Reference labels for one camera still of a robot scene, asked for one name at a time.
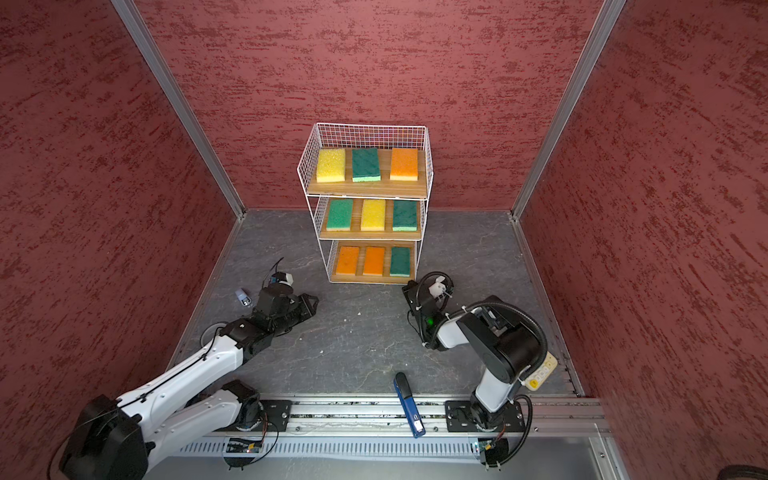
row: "yellow sponge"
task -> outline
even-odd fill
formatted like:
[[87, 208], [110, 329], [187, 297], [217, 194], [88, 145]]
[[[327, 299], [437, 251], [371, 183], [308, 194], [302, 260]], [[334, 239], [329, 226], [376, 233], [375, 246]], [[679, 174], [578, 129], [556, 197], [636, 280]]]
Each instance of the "yellow sponge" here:
[[343, 148], [321, 148], [317, 158], [317, 183], [343, 182], [346, 151]]
[[362, 201], [361, 232], [383, 232], [386, 200], [366, 198]]

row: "wooden shelf board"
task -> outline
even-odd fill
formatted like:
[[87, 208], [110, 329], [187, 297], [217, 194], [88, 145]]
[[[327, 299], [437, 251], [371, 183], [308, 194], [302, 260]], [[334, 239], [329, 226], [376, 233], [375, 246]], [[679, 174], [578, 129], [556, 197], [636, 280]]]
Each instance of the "wooden shelf board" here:
[[352, 181], [352, 149], [346, 148], [346, 178], [343, 182], [317, 183], [317, 174], [306, 188], [307, 195], [314, 197], [379, 197], [427, 199], [426, 153], [419, 150], [419, 179], [415, 182], [390, 180], [392, 150], [379, 149], [379, 169], [382, 179], [377, 182]]
[[421, 205], [416, 205], [416, 231], [415, 232], [395, 232], [392, 230], [392, 212], [395, 209], [395, 201], [386, 201], [386, 214], [384, 216], [383, 232], [362, 232], [360, 231], [360, 218], [362, 217], [362, 198], [356, 198], [352, 207], [352, 224], [349, 232], [329, 232], [326, 230], [328, 224], [328, 213], [330, 212], [330, 202], [326, 208], [326, 217], [323, 219], [323, 228], [320, 230], [321, 240], [421, 240], [422, 239], [422, 209]]
[[[333, 274], [331, 275], [331, 282], [335, 283], [408, 283], [408, 280], [413, 280], [416, 276], [416, 243], [415, 242], [398, 242], [398, 241], [383, 241], [383, 242], [350, 242], [340, 241], [336, 245], [336, 248], [341, 247], [360, 247], [360, 255], [357, 257], [357, 272], [356, 275], [337, 275], [336, 265], [339, 262], [339, 255], [336, 255], [336, 262], [333, 264]], [[366, 262], [366, 247], [384, 247], [384, 275], [373, 276], [363, 275], [362, 266]], [[389, 276], [389, 266], [392, 262], [392, 247], [408, 247], [411, 249], [411, 276]]]

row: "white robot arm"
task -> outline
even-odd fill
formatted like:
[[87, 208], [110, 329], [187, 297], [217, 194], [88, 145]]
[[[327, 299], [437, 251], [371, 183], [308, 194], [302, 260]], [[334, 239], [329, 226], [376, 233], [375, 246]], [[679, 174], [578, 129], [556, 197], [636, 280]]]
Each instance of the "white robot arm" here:
[[156, 379], [81, 412], [59, 468], [71, 480], [138, 480], [189, 441], [228, 425], [266, 421], [259, 394], [238, 380], [184, 406], [200, 391], [267, 348], [277, 334], [314, 316], [318, 300], [293, 295], [289, 276], [273, 274], [253, 313], [217, 329], [213, 339]]

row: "green scouring pad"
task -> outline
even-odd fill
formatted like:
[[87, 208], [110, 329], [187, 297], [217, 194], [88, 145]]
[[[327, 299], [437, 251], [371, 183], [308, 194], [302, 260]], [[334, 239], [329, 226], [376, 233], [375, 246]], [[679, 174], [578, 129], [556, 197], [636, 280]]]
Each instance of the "green scouring pad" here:
[[395, 200], [395, 208], [392, 211], [392, 231], [415, 232], [416, 209], [418, 202], [413, 200]]
[[411, 276], [411, 249], [392, 247], [392, 262], [389, 264], [390, 276]]
[[351, 198], [330, 201], [326, 231], [349, 232], [349, 228], [352, 226], [352, 203]]
[[375, 148], [358, 148], [352, 151], [352, 181], [376, 182], [382, 179], [379, 170], [379, 151]]

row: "red textured wall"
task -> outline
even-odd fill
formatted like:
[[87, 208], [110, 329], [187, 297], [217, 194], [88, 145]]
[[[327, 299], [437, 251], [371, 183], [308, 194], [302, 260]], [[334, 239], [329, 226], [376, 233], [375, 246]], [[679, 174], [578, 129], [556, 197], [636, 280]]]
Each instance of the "red textured wall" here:
[[248, 207], [306, 205], [317, 121], [426, 125], [431, 207], [510, 208], [601, 0], [137, 0]]
[[108, 0], [0, 7], [0, 477], [162, 372], [233, 214]]
[[628, 2], [525, 212], [633, 480], [768, 467], [766, 21]]

